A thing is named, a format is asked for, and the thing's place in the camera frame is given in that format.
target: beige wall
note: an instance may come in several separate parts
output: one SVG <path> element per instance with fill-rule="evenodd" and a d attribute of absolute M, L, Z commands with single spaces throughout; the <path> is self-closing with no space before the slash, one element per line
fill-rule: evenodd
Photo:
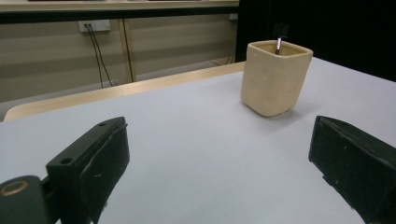
<path fill-rule="evenodd" d="M 126 20 L 127 35 L 122 20 L 110 22 L 111 30 L 96 36 L 118 84 L 234 53 L 236 29 L 227 15 Z M 99 74 L 92 42 L 75 21 L 0 25 L 0 103 L 94 83 Z"/>

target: electrical cable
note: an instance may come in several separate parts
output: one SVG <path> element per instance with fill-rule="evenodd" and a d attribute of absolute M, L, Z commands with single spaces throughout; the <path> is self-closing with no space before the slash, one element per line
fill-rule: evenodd
<path fill-rule="evenodd" d="M 89 26 L 90 26 L 90 28 L 91 28 L 91 32 L 92 32 L 92 36 L 93 36 L 93 40 L 95 41 L 95 43 L 96 43 L 96 47 L 98 48 L 98 51 L 99 51 L 99 57 L 100 57 L 100 61 L 102 62 L 102 66 L 103 66 L 103 68 L 105 69 L 105 72 L 106 72 L 106 76 L 107 76 L 108 83 L 110 83 L 110 86 L 111 86 L 111 87 L 113 87 L 113 84 L 111 83 L 110 76 L 108 75 L 108 72 L 107 72 L 107 69 L 106 69 L 105 63 L 103 62 L 103 58 L 102 58 L 102 52 L 101 52 L 101 50 L 100 50 L 100 48 L 99 48 L 99 43 L 98 43 L 98 41 L 96 40 L 96 35 L 95 35 L 95 32 L 93 31 L 93 29 L 92 29 L 92 27 L 91 27 L 91 25 L 90 25 L 90 24 L 89 24 Z"/>
<path fill-rule="evenodd" d="M 93 37 L 92 37 L 92 34 L 91 34 L 90 26 L 88 26 L 87 24 L 84 24 L 84 26 L 85 26 L 85 28 L 87 28 L 88 33 L 90 34 L 90 38 L 91 38 L 91 41 L 92 41 L 92 44 L 93 44 L 93 49 L 95 50 L 96 62 L 97 62 L 97 64 L 98 64 L 98 69 L 99 69 L 100 85 L 101 85 L 101 87 L 103 88 L 102 71 L 101 71 L 101 69 L 100 69 L 99 58 L 98 58 L 98 52 L 97 52 L 97 50 L 96 50 L 95 42 L 93 41 Z"/>

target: table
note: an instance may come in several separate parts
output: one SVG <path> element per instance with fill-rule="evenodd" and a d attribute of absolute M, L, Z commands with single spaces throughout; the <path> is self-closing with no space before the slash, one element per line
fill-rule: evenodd
<path fill-rule="evenodd" d="M 297 106 L 264 118 L 241 103 L 242 75 L 2 122 L 0 182 L 43 178 L 93 125 L 124 116 L 131 162 L 100 223 L 363 223 L 308 161 L 313 125 L 340 119 L 395 147 L 396 84 L 314 58 Z"/>
<path fill-rule="evenodd" d="M 238 0 L 52 2 L 0 0 L 0 24 L 228 14 L 236 13 L 238 4 Z"/>

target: wall socket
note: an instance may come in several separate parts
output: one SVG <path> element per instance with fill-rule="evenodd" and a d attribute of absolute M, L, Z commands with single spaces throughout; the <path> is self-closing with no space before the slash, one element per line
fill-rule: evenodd
<path fill-rule="evenodd" d="M 110 30 L 110 20 L 78 21 L 78 27 L 82 33 L 88 32 L 87 27 L 85 27 L 86 24 L 91 25 L 91 28 L 93 31 L 108 31 L 108 30 Z"/>

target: cup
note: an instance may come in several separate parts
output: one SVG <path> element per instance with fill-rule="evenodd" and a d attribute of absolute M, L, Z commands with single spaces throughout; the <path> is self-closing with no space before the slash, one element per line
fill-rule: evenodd
<path fill-rule="evenodd" d="M 257 113 L 272 117 L 295 107 L 313 51 L 282 41 L 276 55 L 276 40 L 247 45 L 241 100 Z"/>

